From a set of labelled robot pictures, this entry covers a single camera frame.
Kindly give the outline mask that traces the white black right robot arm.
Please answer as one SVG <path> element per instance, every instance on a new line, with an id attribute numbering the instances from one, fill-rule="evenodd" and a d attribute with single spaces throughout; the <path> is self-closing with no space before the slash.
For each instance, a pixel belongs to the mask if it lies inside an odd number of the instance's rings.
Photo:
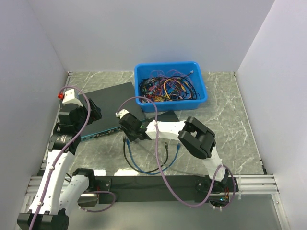
<path id="1" fill-rule="evenodd" d="M 125 109 L 116 113 L 116 117 L 130 141 L 159 138 L 178 140 L 192 156 L 203 161 L 214 193 L 221 193 L 227 187 L 227 169 L 221 167 L 214 175 L 216 168 L 222 165 L 216 149 L 215 134 L 196 118 L 190 116 L 185 121 L 177 122 L 141 122 Z"/>

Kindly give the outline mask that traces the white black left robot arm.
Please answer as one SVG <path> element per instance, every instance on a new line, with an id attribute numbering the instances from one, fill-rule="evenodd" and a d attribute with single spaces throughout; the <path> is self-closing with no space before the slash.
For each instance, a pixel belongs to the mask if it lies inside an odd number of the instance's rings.
<path id="1" fill-rule="evenodd" d="M 59 122 L 49 139 L 46 168 L 37 193 L 17 224 L 22 230 L 66 230 L 69 215 L 84 192 L 94 191 L 96 179 L 92 169 L 77 169 L 66 188 L 68 169 L 75 158 L 80 134 L 87 124 L 101 119 L 100 108 L 91 99 L 86 105 L 79 99 L 64 97 Z"/>

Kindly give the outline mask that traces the small black network switch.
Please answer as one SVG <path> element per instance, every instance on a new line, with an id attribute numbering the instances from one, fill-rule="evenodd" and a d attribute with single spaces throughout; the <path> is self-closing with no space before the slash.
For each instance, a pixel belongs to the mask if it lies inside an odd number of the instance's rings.
<path id="1" fill-rule="evenodd" d="M 178 122 L 179 119 L 174 111 L 167 111 L 157 116 L 157 121 L 161 122 Z"/>

